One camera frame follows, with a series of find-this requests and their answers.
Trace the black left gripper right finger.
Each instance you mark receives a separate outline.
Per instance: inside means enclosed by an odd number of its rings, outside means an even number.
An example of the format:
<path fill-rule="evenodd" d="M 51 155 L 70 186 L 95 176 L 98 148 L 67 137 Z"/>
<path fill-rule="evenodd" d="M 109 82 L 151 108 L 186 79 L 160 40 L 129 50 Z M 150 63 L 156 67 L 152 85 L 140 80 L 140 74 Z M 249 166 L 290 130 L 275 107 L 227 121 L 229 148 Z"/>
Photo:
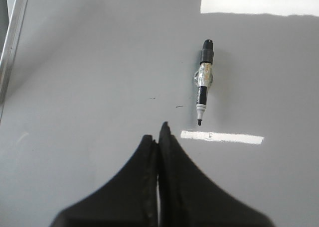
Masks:
<path fill-rule="evenodd" d="M 212 182 L 189 158 L 167 122 L 159 133 L 159 194 L 162 227 L 274 225 Z"/>

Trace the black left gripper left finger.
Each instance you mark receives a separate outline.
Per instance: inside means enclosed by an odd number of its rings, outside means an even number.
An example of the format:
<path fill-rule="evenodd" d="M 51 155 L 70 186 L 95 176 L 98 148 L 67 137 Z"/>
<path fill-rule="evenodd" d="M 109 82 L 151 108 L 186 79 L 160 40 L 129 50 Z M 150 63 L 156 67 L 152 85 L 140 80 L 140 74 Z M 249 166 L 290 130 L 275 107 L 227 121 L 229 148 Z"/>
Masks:
<path fill-rule="evenodd" d="M 156 227 L 158 146 L 144 135 L 134 154 L 103 187 L 65 208 L 53 227 Z"/>

